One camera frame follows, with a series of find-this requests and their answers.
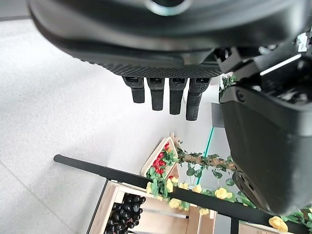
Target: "red berry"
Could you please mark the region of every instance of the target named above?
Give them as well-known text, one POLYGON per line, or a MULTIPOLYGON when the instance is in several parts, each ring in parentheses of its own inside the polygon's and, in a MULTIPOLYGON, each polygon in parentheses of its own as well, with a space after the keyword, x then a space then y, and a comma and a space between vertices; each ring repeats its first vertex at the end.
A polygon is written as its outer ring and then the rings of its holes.
POLYGON ((157 158, 162 158, 162 157, 164 157, 164 153, 160 152, 160 154, 157 156, 157 158))
POLYGON ((160 166, 159 161, 155 161, 155 162, 153 163, 153 166, 154 166, 155 168, 159 167, 159 166, 160 166))

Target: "circular hole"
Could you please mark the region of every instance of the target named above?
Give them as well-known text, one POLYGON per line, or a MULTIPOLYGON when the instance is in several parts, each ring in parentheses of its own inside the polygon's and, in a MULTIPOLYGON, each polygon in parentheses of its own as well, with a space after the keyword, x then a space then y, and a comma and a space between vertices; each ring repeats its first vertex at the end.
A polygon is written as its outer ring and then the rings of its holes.
POLYGON ((251 185, 251 184, 248 184, 249 185, 249 188, 251 189, 251 190, 254 190, 254 188, 253 188, 253 186, 251 185))
POLYGON ((174 7, 182 4, 184 0, 152 0, 156 4, 165 7, 174 7))

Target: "screw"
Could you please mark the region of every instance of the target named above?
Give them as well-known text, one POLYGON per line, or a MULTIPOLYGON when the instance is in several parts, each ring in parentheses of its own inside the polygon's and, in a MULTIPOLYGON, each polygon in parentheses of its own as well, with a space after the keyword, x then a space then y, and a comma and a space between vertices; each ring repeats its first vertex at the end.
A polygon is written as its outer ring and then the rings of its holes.
POLYGON ((236 97, 241 102, 245 101, 245 96, 244 96, 244 94, 240 90, 236 91, 236 97))

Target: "black metal bar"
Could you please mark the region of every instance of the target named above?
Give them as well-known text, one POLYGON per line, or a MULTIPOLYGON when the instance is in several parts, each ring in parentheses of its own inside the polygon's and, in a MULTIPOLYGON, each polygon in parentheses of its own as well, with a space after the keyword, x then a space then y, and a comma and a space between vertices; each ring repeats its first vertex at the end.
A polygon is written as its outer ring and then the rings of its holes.
POLYGON ((106 186, 107 186, 107 182, 108 182, 108 181, 109 181, 109 180, 106 179, 105 184, 104 184, 104 187, 103 187, 102 192, 101 192, 101 195, 99 196, 99 199, 98 199, 98 201, 97 201, 97 206, 96 206, 96 209, 94 210, 94 213, 93 213, 93 215, 92 215, 91 222, 90 222, 89 227, 88 227, 88 230, 87 230, 87 234, 89 234, 89 232, 90 232, 90 229, 91 229, 91 226, 92 226, 94 217, 96 216, 96 213, 97 213, 97 211, 98 211, 98 207, 99 207, 99 204, 100 204, 100 202, 101 202, 101 200, 102 200, 102 197, 103 197, 103 194, 104 194, 104 191, 105 191, 105 189, 106 189, 106 186))
POLYGON ((80 161, 80 160, 73 159, 70 157, 65 157, 62 155, 55 155, 54 161, 71 166, 71 167, 75 167, 75 168, 78 168, 87 172, 97 174, 101 177, 105 177, 110 180, 117 180, 120 182, 132 184, 141 188, 146 188, 147 183, 151 181, 148 178, 140 176, 140 175, 135 175, 135 174, 131 174, 128 172, 119 171, 119 170, 112 169, 109 167, 96 165, 90 162, 80 161))
MULTIPOLYGON (((147 183, 151 181, 150 179, 142 177, 140 175, 123 172, 108 167, 103 167, 100 165, 80 161, 62 155, 56 155, 54 157, 54 161, 97 174, 107 179, 125 182, 141 188, 146 188, 147 183)), ((236 218, 242 221, 270 227, 269 219, 272 217, 272 215, 258 209, 245 207, 238 202, 231 203, 218 199, 216 197, 194 193, 192 191, 181 189, 178 187, 174 187, 174 191, 169 194, 169 197, 176 198, 182 201, 195 204, 200 207, 217 211, 219 214, 228 216, 230 218, 236 218)), ((290 221, 286 222, 286 224, 289 228, 289 232, 291 233, 296 234, 309 233, 308 229, 302 224, 296 224, 290 221)))
POLYGON ((231 218, 231 234, 239 233, 239 220, 237 218, 231 218))

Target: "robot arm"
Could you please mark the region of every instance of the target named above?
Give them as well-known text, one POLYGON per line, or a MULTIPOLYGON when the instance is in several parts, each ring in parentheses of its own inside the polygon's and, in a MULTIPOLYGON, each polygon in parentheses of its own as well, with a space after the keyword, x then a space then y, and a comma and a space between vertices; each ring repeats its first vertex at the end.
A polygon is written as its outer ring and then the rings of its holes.
POLYGON ((221 107, 237 186, 271 214, 311 203, 312 61, 291 41, 310 22, 310 0, 29 0, 29 9, 59 49, 123 76, 134 102, 147 78, 161 110, 170 78, 179 114, 190 78, 188 120, 210 78, 234 71, 221 107))

